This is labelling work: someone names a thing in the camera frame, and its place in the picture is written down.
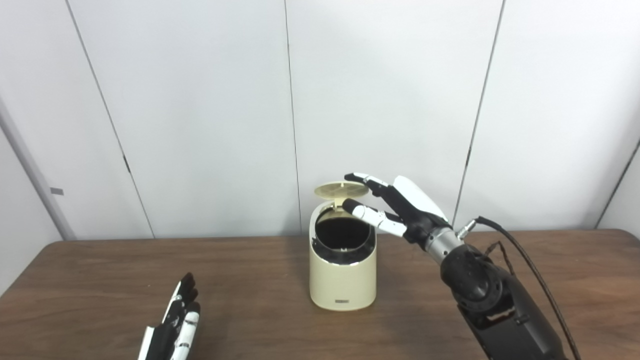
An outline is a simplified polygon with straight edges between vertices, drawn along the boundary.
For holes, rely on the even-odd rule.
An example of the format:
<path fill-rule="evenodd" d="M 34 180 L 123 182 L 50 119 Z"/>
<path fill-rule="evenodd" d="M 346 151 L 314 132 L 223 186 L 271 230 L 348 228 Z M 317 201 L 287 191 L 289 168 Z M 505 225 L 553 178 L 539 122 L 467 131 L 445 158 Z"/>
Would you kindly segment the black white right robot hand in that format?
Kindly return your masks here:
<path fill-rule="evenodd" d="M 355 199 L 347 198 L 342 208 L 353 217 L 427 250 L 435 230 L 450 229 L 441 208 L 409 178 L 398 175 L 393 183 L 386 183 L 372 175 L 353 172 L 343 177 L 370 189 L 373 196 L 381 198 L 393 210 L 377 210 Z"/>

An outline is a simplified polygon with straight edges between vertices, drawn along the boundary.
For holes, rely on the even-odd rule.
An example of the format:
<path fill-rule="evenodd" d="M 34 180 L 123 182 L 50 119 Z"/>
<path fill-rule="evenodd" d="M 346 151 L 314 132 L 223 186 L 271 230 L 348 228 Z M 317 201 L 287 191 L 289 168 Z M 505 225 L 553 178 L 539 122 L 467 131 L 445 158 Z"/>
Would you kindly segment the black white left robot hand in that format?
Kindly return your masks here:
<path fill-rule="evenodd" d="M 198 294 L 194 275 L 186 273 L 174 288 L 160 324 L 145 328 L 138 360 L 189 358 L 201 317 Z"/>

